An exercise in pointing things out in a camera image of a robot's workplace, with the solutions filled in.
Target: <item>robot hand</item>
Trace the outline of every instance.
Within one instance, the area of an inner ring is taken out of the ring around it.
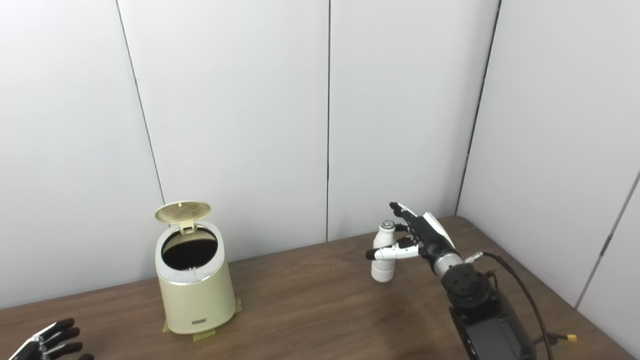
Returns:
[[[387,247],[368,250],[369,260],[406,259],[421,256],[426,259],[433,271],[442,277],[451,266],[462,263],[449,234],[431,213],[421,217],[406,206],[397,202],[389,204],[395,216],[401,217],[405,224],[396,224],[396,231],[410,234]]]
[[[60,345],[80,335],[80,329],[73,327],[75,323],[72,318],[52,323],[27,339],[9,360],[55,360],[82,350],[82,343]],[[78,360],[93,360],[93,355],[84,354]]]

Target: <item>silver trim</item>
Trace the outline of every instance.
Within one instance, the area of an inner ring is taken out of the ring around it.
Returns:
[[[176,270],[174,268],[169,267],[164,263],[162,259],[162,249],[164,242],[171,236],[173,233],[180,231],[179,225],[173,225],[169,229],[160,235],[158,241],[156,243],[156,272],[159,277],[163,278],[165,281],[170,282],[175,285],[187,285],[193,284],[194,282],[200,282],[208,279],[211,275],[215,274],[218,269],[225,262],[225,243],[222,240],[222,234],[220,234],[220,230],[210,223],[205,221],[196,221],[194,222],[196,227],[204,228],[213,233],[213,235],[218,240],[218,249],[216,254],[213,255],[213,258],[209,260],[205,265],[189,270]]]

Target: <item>cable connector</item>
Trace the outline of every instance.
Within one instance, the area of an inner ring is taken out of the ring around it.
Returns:
[[[475,254],[473,254],[473,255],[469,256],[467,259],[465,259],[465,264],[473,264],[483,256],[484,256],[483,252],[481,252],[481,251],[476,252]]]

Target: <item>white wall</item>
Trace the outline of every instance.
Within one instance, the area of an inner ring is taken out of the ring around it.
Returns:
[[[0,308],[154,275],[164,229],[115,2],[0,5]]]
[[[230,260],[324,241],[328,1],[119,3],[165,200]]]
[[[504,1],[458,214],[574,304],[640,159],[640,2]]]
[[[497,4],[332,2],[329,240],[454,214]]]
[[[640,189],[636,188],[611,243],[593,276],[578,310],[640,358],[640,313],[637,300],[640,254]]]

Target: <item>black cable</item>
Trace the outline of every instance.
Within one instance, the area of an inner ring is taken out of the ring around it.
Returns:
[[[547,358],[549,360],[553,360],[554,354],[551,351],[551,341],[549,340],[549,333],[547,332],[547,327],[545,326],[544,320],[542,320],[542,315],[540,315],[540,310],[538,310],[538,306],[536,305],[536,302],[533,300],[531,293],[529,293],[527,286],[524,284],[524,282],[522,282],[521,278],[518,276],[518,274],[516,274],[515,270],[511,267],[511,265],[509,265],[509,263],[507,263],[501,256],[491,254],[490,252],[483,252],[483,255],[496,260],[498,264],[502,265],[502,267],[504,267],[509,272],[509,274],[511,274],[511,276],[513,276],[513,278],[516,279],[516,281],[518,282],[518,284],[522,289],[522,292],[524,292],[524,295],[527,297],[527,300],[529,300],[529,302],[531,303],[531,307],[533,307],[533,312],[536,313],[536,318],[538,319],[538,323],[540,324],[540,330],[542,330],[542,336],[545,340],[545,347],[547,348]]]

